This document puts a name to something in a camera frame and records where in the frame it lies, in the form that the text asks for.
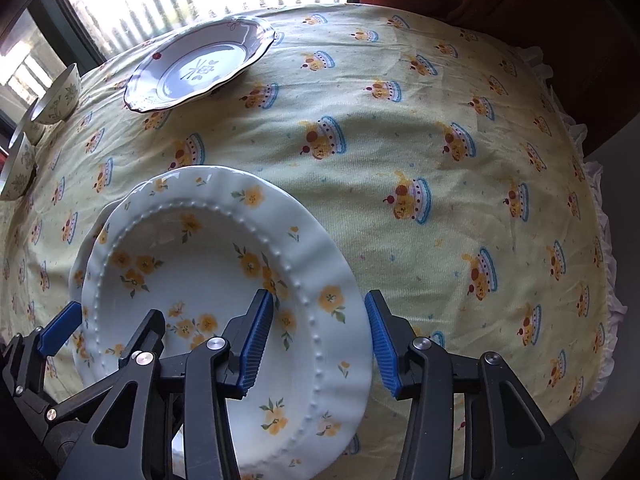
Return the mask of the red-pattern white plate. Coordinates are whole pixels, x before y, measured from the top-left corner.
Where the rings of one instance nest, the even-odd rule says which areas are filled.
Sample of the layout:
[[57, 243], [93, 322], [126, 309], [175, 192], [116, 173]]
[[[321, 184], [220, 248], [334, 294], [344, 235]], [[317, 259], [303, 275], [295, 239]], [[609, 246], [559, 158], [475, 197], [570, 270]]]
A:
[[199, 99], [257, 63], [274, 36], [266, 20], [245, 15], [183, 29], [136, 67], [124, 103], [132, 112], [151, 113]]

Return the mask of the floral bowl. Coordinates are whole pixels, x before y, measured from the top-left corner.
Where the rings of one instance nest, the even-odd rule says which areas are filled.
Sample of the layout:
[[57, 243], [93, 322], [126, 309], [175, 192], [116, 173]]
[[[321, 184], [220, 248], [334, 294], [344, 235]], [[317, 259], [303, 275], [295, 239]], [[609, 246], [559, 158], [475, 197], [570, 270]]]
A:
[[24, 132], [17, 133], [1, 171], [1, 199], [17, 200], [28, 188], [35, 170], [35, 148]]
[[36, 103], [30, 114], [30, 120], [41, 125], [62, 122], [77, 106], [80, 88], [78, 65], [73, 63], [58, 75], [44, 96]]
[[42, 138], [43, 133], [46, 131], [46, 127], [44, 125], [38, 124], [38, 122], [35, 122], [32, 119], [32, 113], [34, 112], [37, 104], [38, 101], [32, 102], [21, 120], [15, 126], [9, 142], [9, 148], [12, 148], [13, 144], [17, 141], [17, 138], [21, 133], [24, 133], [24, 135], [32, 145], [37, 145]]

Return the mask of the beaded yellow-flower plate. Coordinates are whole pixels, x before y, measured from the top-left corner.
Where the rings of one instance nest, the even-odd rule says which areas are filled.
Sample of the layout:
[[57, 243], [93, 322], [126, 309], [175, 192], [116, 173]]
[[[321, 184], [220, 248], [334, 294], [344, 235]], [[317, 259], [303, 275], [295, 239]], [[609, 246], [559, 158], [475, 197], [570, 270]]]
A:
[[372, 342], [352, 271], [295, 198], [224, 167], [140, 184], [100, 225], [84, 266], [74, 361], [85, 385], [116, 370], [149, 310], [176, 356], [218, 336], [258, 289], [274, 313], [255, 385], [228, 405], [241, 474], [310, 479], [349, 445], [366, 409]]

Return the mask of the yellow patterned tablecloth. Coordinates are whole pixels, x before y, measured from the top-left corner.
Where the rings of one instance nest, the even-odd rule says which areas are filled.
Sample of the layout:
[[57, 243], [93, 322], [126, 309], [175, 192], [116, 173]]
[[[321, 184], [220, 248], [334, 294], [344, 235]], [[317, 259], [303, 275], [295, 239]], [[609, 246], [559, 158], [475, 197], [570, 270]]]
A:
[[[556, 422], [599, 393], [615, 346], [600, 207], [577, 143], [514, 50], [424, 16], [315, 6], [262, 17], [255, 64], [199, 99], [132, 112], [126, 83], [172, 35], [80, 80], [17, 200], [1, 205], [1, 337], [70, 301], [101, 209], [166, 172], [214, 166], [288, 193], [322, 225], [360, 291], [450, 353], [501, 354]], [[64, 344], [44, 385], [85, 387]], [[356, 434], [316, 477], [388, 479], [409, 405], [371, 385]]]

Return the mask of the scalloped yellow-flower plate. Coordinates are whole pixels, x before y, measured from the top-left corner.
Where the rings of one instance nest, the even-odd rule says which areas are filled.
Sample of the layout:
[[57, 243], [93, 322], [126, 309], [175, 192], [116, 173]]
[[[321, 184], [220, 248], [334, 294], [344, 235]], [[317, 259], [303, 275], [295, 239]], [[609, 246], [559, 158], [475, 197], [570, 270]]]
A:
[[74, 330], [66, 346], [72, 350], [74, 365], [84, 386], [91, 386], [96, 382], [96, 378], [93, 377], [91, 371], [93, 367], [92, 357], [88, 354], [82, 356], [81, 353], [82, 350], [86, 350], [84, 331], [86, 330], [89, 318], [86, 308], [81, 302], [82, 288], [84, 287], [85, 281], [87, 281], [87, 266], [93, 246], [96, 244], [108, 217], [121, 202], [121, 198], [119, 200], [112, 200], [98, 213], [96, 221], [93, 223], [93, 226], [88, 229], [84, 240], [79, 246], [76, 259], [70, 269], [70, 274], [68, 274], [67, 290], [70, 295], [70, 301], [75, 301], [80, 304], [81, 317], [80, 325]]

